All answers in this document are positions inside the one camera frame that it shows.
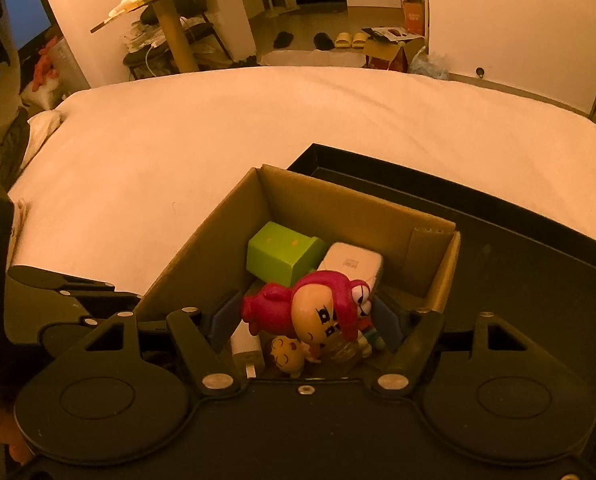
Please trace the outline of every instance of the metal pin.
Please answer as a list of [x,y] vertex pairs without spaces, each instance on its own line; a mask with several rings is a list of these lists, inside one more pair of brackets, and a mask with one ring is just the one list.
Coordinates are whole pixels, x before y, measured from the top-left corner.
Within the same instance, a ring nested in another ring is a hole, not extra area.
[[203,378],[205,388],[226,390],[233,384],[233,377],[228,374],[209,374]]
[[378,378],[378,384],[383,390],[404,390],[409,386],[409,379],[400,374],[384,374]]
[[300,395],[313,395],[314,393],[316,393],[316,389],[313,386],[304,384],[302,386],[298,386],[298,393]]

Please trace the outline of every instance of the tiled floor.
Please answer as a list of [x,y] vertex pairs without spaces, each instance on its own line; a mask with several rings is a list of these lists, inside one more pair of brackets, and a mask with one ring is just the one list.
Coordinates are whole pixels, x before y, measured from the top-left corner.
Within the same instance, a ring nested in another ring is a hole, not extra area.
[[294,35],[290,50],[314,50],[313,37],[325,32],[335,41],[341,32],[354,34],[363,27],[403,27],[401,9],[347,7],[346,4],[309,4],[299,10],[267,18],[260,14],[251,20],[258,57],[273,50],[273,40],[285,30]]

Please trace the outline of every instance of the white bed sheet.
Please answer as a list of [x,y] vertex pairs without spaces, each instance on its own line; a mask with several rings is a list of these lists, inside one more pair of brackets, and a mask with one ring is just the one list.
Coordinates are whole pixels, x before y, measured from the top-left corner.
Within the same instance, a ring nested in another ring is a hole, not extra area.
[[458,182],[596,239],[596,125],[423,76],[245,68],[79,92],[10,191],[14,264],[143,294],[253,166],[319,142]]

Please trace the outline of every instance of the table leg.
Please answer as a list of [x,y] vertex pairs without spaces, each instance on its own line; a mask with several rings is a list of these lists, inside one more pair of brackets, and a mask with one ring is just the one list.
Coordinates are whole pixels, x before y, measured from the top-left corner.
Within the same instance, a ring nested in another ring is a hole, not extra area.
[[167,38],[175,64],[181,73],[198,72],[198,64],[193,58],[193,52],[185,37],[185,31],[180,24],[180,15],[175,9],[174,0],[157,0],[152,3],[156,11],[162,32]]

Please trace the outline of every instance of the black slipper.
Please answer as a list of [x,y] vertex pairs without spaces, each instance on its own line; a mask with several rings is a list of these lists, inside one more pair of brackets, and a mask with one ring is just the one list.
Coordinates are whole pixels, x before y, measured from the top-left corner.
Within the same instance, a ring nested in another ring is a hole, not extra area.
[[319,32],[313,37],[313,44],[318,50],[332,50],[335,45],[329,35],[325,32]]
[[287,48],[293,41],[293,34],[283,30],[278,33],[273,42],[273,48]]

